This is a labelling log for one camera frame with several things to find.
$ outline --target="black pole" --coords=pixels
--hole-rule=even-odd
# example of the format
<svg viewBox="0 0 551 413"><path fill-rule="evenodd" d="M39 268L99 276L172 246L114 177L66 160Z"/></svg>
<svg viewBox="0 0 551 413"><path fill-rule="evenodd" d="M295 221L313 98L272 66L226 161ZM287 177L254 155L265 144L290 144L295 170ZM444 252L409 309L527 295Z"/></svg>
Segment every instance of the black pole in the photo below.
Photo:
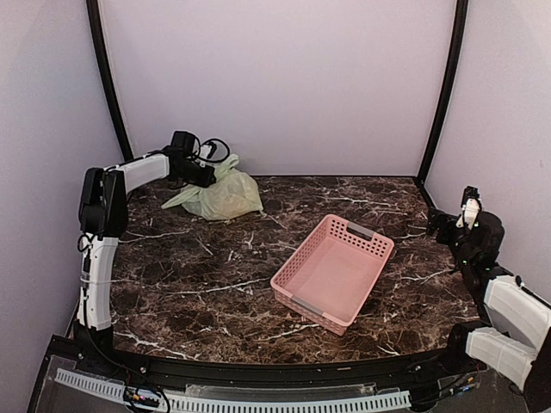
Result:
<svg viewBox="0 0 551 413"><path fill-rule="evenodd" d="M451 34L448 62L446 63L446 71L444 72L442 89L440 90L436 113L434 115L434 120L432 121L429 141L426 149L424 150L423 162L421 163L421 167L419 168L417 175L417 181L420 185L424 185L424 182L429 175L430 166L432 165L432 160L434 159L434 155L436 153L436 147L438 146L438 140L440 139L440 134L442 133L444 119L446 119L449 98L451 97L451 90L454 87L455 73L457 72L457 64L459 63L463 33L465 32L467 7L468 0L457 0L457 5L455 6L454 29Z"/></svg>
<svg viewBox="0 0 551 413"><path fill-rule="evenodd" d="M105 39L103 38L102 18L100 16L98 0L86 0L86 6L88 7L88 20L90 21L90 31L92 33L92 41L94 42L94 50L96 51L97 67L100 70L100 76L103 83L103 92L111 113L111 120L113 121L113 127L119 141L119 147L121 148L122 156L125 161L129 161L134 158L132 154L132 148L128 141L127 130L124 127L122 121L121 108L119 107L119 101L117 100L117 94L115 92L115 84L111 77L111 69L109 68L109 60L107 56L107 49L105 47Z"/></svg>

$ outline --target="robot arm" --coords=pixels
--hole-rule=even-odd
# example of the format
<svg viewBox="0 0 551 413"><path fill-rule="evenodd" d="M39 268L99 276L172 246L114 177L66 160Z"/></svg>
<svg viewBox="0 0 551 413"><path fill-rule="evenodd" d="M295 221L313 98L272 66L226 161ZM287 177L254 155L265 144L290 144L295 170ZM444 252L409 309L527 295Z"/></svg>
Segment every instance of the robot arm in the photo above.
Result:
<svg viewBox="0 0 551 413"><path fill-rule="evenodd" d="M551 305L496 262L505 230L482 211L476 188L467 187L461 214L431 208L427 233L447 244L473 296L482 323L457 325L451 354L483 361L524 392L530 410L551 406Z"/></svg>
<svg viewBox="0 0 551 413"><path fill-rule="evenodd" d="M77 320L84 327L96 331L111 327L109 287L119 237L128 224L127 195L166 177L204 188L216 182L214 167L207 164L216 144L211 139L200 145L197 156L196 141L191 133L175 132L170 145L161 151L86 172L78 214L83 232L78 248L83 260Z"/></svg>

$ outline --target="plastic bag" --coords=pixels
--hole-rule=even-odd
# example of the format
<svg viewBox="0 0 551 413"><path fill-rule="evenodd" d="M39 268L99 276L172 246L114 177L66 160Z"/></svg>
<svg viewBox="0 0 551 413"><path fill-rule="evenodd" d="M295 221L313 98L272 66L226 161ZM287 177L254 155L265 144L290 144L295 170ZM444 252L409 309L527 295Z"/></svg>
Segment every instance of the plastic bag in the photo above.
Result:
<svg viewBox="0 0 551 413"><path fill-rule="evenodd" d="M208 188L188 185L180 194L165 202L162 208L182 205L189 213L209 221L262 211L258 185L250 176L235 169L238 163L239 157L231 155L214 170L214 185Z"/></svg>

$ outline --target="pink tray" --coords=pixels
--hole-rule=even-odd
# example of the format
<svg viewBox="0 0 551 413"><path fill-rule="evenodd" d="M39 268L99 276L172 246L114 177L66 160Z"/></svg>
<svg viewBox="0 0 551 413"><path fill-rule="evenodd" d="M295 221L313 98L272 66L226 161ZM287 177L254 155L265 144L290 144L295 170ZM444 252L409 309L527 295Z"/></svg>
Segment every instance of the pink tray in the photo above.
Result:
<svg viewBox="0 0 551 413"><path fill-rule="evenodd" d="M272 278L275 299L341 336L371 293L393 247L387 237L327 215Z"/></svg>

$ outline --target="pink basket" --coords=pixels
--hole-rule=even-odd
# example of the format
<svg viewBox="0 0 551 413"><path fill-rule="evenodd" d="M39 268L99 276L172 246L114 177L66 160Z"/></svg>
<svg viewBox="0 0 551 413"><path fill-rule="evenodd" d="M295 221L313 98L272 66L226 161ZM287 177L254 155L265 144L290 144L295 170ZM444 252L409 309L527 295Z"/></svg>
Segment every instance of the pink basket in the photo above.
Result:
<svg viewBox="0 0 551 413"><path fill-rule="evenodd" d="M327 215L272 278L275 299L341 336L371 293L393 247L387 237Z"/></svg>

